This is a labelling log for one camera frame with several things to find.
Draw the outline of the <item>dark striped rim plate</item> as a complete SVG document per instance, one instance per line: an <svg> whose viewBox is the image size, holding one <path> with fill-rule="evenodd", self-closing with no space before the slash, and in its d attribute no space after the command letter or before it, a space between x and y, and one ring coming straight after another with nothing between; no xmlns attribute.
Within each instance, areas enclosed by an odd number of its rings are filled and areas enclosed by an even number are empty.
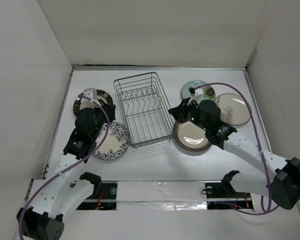
<svg viewBox="0 0 300 240"><path fill-rule="evenodd" d="M96 90L97 90L97 100L99 102L104 102L108 105L112 105L114 103L111 95L108 92L106 92L104 90L100 90L100 89L96 89ZM79 100L77 97L73 104L73 113L76 117L77 117L79 111L80 111L79 110Z"/></svg>

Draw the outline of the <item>brown rim cream plate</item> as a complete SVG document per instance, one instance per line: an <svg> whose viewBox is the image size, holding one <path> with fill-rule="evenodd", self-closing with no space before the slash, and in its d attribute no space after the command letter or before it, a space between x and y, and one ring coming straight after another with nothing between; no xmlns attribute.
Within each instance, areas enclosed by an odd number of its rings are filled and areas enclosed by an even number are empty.
<svg viewBox="0 0 300 240"><path fill-rule="evenodd" d="M190 121L175 122L172 131L176 142L190 152L202 152L212 146L206 138L206 132Z"/></svg>

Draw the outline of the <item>teal flower plate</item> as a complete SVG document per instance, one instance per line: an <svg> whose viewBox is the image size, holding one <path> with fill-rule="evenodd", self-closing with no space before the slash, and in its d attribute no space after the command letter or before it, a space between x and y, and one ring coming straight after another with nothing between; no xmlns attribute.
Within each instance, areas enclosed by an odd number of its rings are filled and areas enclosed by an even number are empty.
<svg viewBox="0 0 300 240"><path fill-rule="evenodd" d="M214 88L202 80L192 80L192 81L187 82L181 89L182 99L187 99L187 98L192 97L190 88L196 88L196 87L202 86L202 85L205 85L205 86L196 89L196 91L198 91L201 94L200 98L196 99L197 103L199 104L201 101L204 101L204 100L214 101L216 98L216 93L215 93Z"/></svg>

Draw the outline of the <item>blue floral plate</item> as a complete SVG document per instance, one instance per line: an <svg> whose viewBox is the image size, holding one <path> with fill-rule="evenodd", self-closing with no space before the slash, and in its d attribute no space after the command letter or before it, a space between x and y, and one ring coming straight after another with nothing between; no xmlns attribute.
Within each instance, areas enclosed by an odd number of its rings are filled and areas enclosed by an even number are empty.
<svg viewBox="0 0 300 240"><path fill-rule="evenodd" d="M121 157L130 145L130 134L127 128L113 121L109 124L108 134L101 146L93 153L99 160L112 161Z"/></svg>

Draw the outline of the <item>cream tree pattern plate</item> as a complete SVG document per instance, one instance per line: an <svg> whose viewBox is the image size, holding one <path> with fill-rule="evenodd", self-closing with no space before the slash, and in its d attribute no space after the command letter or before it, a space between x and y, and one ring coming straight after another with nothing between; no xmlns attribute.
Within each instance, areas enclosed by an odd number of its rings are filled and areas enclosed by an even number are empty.
<svg viewBox="0 0 300 240"><path fill-rule="evenodd" d="M244 125L251 119L246 103L237 94L221 94L214 102L220 108L220 119L229 125Z"/></svg>

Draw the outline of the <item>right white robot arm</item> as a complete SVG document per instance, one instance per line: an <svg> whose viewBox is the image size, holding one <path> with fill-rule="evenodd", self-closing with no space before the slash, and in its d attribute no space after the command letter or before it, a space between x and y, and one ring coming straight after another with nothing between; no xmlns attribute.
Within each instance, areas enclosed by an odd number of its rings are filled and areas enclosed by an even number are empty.
<svg viewBox="0 0 300 240"><path fill-rule="evenodd" d="M265 175L265 179L256 179L238 170L230 171L221 180L221 191L225 196L232 197L237 192L267 196L285 210L291 210L300 200L299 158L287 159L262 150L222 121L220 108L211 100L197 103L185 98L168 112L179 123L195 124L205 131L212 145L236 155Z"/></svg>

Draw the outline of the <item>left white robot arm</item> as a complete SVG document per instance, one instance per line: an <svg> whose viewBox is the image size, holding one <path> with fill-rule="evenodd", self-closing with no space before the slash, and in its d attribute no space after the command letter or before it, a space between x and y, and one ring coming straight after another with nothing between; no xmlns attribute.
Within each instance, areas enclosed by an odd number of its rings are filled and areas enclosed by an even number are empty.
<svg viewBox="0 0 300 240"><path fill-rule="evenodd" d="M17 213L19 238L58 240L65 219L87 197L101 194L101 177L83 172L90 156L101 146L96 143L103 126L115 120L116 106L95 101L94 108L83 108L63 149L53 177L48 179Z"/></svg>

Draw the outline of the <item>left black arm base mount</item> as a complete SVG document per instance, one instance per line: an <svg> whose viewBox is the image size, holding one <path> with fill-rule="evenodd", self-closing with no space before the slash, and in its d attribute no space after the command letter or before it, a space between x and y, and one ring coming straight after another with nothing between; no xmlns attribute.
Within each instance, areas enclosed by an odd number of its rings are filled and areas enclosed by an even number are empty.
<svg viewBox="0 0 300 240"><path fill-rule="evenodd" d="M117 181L103 181L100 176L90 172L83 173L79 179L93 184L93 192L77 207L77 210L109 211L117 209Z"/></svg>

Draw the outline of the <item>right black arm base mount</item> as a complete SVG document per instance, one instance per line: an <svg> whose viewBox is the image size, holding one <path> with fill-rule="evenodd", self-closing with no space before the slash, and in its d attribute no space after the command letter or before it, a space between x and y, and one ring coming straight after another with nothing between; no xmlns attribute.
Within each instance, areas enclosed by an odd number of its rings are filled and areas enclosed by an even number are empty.
<svg viewBox="0 0 300 240"><path fill-rule="evenodd" d="M249 192L237 192L231 186L231 180L238 170L227 173L222 180L206 181L201 194L206 196L208 210L254 210Z"/></svg>

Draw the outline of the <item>silver taped front rail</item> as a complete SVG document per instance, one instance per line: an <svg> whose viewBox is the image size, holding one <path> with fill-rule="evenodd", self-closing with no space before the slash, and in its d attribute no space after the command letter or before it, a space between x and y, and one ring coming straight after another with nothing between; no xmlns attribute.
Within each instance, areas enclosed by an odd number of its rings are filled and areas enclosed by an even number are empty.
<svg viewBox="0 0 300 240"><path fill-rule="evenodd" d="M224 193L219 181L108 181L84 201L96 210L253 210L249 193Z"/></svg>

